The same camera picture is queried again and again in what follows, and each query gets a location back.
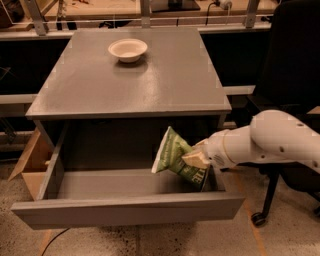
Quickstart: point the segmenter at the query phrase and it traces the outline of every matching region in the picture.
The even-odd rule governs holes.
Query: gray floor
[[[62,230],[34,231],[10,212],[13,202],[31,200],[21,177],[7,181],[14,164],[0,163],[0,255],[41,255]],[[267,178],[248,167],[222,175],[228,190],[246,195],[233,220],[70,229],[45,255],[320,255],[320,219],[312,213],[319,203],[313,198],[287,188],[281,180],[269,222],[257,229],[249,216],[261,210]]]

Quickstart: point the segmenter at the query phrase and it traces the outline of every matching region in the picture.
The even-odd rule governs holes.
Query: chip bag
[[[193,148],[169,126],[162,138],[151,172],[170,170],[201,189],[208,168],[201,169],[186,164],[183,156],[192,151]]]

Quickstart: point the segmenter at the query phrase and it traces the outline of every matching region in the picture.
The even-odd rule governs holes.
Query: chair wheel
[[[320,207],[314,210],[314,214],[320,218]]]
[[[266,217],[261,212],[253,214],[251,216],[251,221],[256,227],[261,227],[267,222]]]

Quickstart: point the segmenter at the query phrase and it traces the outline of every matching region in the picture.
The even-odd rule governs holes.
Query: white bowl
[[[122,39],[110,44],[108,51],[121,62],[131,63],[137,61],[147,49],[147,44],[141,40]]]

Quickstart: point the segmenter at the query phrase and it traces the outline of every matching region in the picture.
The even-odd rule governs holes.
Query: gray drawer cabinet
[[[137,63],[106,51],[123,38],[148,44]],[[196,29],[75,32],[27,112],[52,158],[36,200],[12,211],[34,229],[232,219],[243,196],[219,172],[202,192],[151,173],[168,125],[193,144],[230,111]]]

